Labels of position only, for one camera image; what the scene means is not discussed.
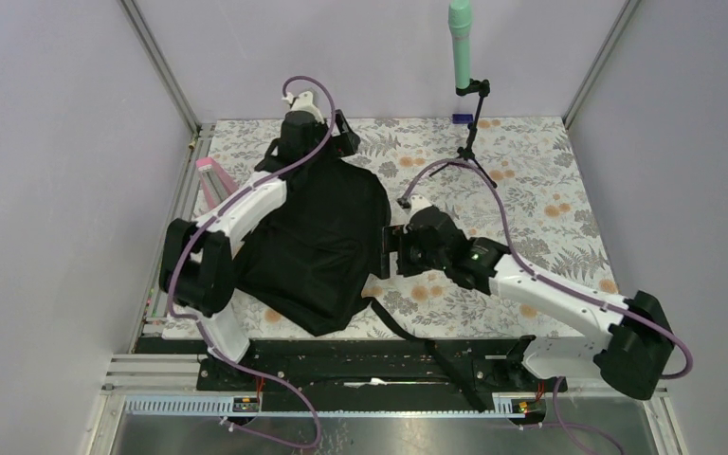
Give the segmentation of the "black student backpack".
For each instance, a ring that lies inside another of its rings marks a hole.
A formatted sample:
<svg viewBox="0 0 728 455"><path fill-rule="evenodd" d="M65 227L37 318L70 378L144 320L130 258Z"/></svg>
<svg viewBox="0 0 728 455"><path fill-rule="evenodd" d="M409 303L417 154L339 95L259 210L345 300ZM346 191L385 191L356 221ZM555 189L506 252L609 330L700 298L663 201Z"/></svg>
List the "black student backpack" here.
<svg viewBox="0 0 728 455"><path fill-rule="evenodd" d="M381 231L391 207L378 176L346 162L360 139L345 127L321 156L289 180L286 202L247 236L233 262L239 290L319 337L345 329L372 308L397 336L410 334L375 298L363 297L368 278L379 278Z"/></svg>

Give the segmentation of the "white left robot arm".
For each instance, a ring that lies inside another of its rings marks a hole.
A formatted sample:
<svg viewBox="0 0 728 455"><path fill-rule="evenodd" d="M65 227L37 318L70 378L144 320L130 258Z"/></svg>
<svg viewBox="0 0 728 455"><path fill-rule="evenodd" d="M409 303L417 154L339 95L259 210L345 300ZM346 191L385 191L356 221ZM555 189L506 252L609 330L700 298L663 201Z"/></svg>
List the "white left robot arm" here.
<svg viewBox="0 0 728 455"><path fill-rule="evenodd" d="M233 249L286 202L289 180L336 149L332 132L345 125L339 110L330 118L316 108L290 110L244 184L197 219L176 218L167 227L158 278L167 313L195 323L209 354L223 360L220 377L235 390L253 383L257 367L245 357L250 339L230 305Z"/></svg>

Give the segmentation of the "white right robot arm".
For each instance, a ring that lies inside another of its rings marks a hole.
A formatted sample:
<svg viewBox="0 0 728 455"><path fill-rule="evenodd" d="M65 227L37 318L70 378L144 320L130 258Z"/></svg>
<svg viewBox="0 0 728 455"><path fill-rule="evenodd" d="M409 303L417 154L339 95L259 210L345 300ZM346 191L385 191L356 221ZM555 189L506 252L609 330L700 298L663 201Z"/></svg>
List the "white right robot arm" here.
<svg viewBox="0 0 728 455"><path fill-rule="evenodd" d="M443 272L463 289L525 304L570 326L578 335L532 337L505 366L507 381L528 391L541 379L601 379L623 395L645 401L665 378L676 342L659 300L594 291L547 271L535 271L511 248L465 236L435 206L412 213L406 225L385 227L381 257L395 254L396 273Z"/></svg>

